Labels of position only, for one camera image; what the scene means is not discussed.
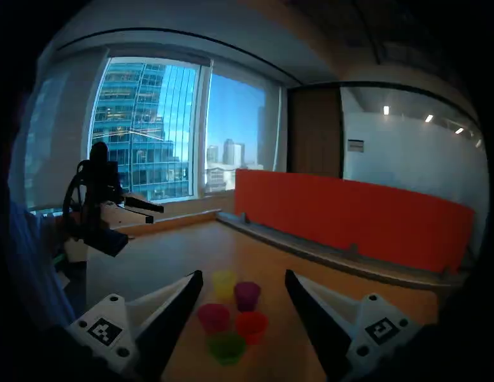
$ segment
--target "wooden table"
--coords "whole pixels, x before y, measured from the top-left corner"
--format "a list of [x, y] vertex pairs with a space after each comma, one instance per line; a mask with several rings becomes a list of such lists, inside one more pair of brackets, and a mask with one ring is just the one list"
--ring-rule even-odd
[[[204, 275], [196, 307], [215, 301], [211, 274], [230, 269], [237, 272], [240, 280], [261, 286], [258, 310], [268, 316], [269, 328], [264, 340], [248, 348], [237, 365], [223, 367], [208, 353], [206, 336], [194, 312], [162, 375], [165, 382], [325, 381], [323, 369], [286, 291], [286, 269], [354, 299], [379, 293], [421, 324], [437, 319], [438, 302], [433, 292], [382, 284], [336, 271], [213, 220], [137, 237], [117, 258], [91, 253], [88, 303], [94, 304], [111, 292], [127, 300], [135, 299], [196, 269]], [[230, 311], [236, 312], [234, 306]]]

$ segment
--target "building facade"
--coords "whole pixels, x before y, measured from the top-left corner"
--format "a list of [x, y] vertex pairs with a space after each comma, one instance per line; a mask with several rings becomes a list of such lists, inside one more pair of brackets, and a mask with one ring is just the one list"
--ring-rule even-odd
[[236, 167], [243, 166], [245, 164], [245, 145], [235, 143], [233, 139], [226, 139], [222, 152], [222, 163]]
[[107, 144], [125, 192], [150, 201], [191, 195], [188, 125], [195, 70], [115, 60], [95, 104], [92, 144]]

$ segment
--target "orange partition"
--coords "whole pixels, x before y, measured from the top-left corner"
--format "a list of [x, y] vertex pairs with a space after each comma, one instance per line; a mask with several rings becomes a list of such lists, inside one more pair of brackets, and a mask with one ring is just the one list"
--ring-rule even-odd
[[474, 212], [437, 197], [359, 181], [238, 169], [235, 213], [254, 223], [415, 269], [456, 272]]

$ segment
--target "pink cup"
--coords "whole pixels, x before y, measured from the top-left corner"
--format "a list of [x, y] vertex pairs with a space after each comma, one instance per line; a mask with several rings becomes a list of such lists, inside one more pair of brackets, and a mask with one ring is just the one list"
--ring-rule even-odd
[[229, 310], [221, 304], [205, 304], [197, 310], [197, 317], [207, 334], [229, 329]]
[[236, 306], [240, 312], [256, 310], [261, 288], [256, 283], [238, 283], [235, 286]]

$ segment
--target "blue sky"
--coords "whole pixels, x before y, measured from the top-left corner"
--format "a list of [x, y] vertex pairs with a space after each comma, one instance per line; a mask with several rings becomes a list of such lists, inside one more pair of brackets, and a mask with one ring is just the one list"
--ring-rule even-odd
[[245, 161], [257, 161], [258, 110], [265, 105], [263, 90], [213, 74], [208, 106], [207, 145], [219, 146], [222, 158], [224, 141], [245, 144]]

